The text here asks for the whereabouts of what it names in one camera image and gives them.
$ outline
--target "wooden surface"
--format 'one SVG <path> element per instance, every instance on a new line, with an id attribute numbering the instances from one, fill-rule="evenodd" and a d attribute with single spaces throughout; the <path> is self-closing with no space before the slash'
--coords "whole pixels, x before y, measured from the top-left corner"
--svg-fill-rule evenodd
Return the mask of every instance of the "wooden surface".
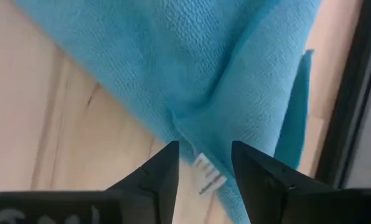
<path id="1" fill-rule="evenodd" d="M 299 170 L 312 175 L 361 0 L 323 0 L 307 48 L 308 132 Z M 0 190 L 104 189 L 162 148 L 100 85 L 15 8 L 0 0 Z M 230 223 L 199 197 L 181 163 L 174 223 Z"/>

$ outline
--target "blue towel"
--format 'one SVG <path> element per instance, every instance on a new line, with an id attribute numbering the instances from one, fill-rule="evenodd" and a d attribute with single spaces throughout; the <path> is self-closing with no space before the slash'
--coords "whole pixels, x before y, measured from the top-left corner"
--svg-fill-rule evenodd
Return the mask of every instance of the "blue towel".
<path id="1" fill-rule="evenodd" d="M 203 152 L 227 176 L 218 195 L 235 223 L 248 217 L 233 140 L 297 167 L 319 0 L 15 2 L 182 158 Z"/>

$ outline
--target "black frame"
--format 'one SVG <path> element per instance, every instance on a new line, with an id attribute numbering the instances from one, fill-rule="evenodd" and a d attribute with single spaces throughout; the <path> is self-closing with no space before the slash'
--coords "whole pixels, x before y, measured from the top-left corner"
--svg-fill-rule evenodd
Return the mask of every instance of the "black frame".
<path id="1" fill-rule="evenodd" d="M 341 189 L 371 92 L 371 0 L 365 0 L 345 66 L 315 178 Z"/>

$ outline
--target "white tag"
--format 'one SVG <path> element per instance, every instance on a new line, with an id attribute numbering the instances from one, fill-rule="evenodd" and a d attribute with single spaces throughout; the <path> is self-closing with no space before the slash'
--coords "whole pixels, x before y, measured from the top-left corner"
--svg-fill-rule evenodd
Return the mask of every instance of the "white tag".
<path id="1" fill-rule="evenodd" d="M 192 165 L 194 182 L 200 195 L 209 195 L 227 180 L 218 169 L 201 153 Z"/>

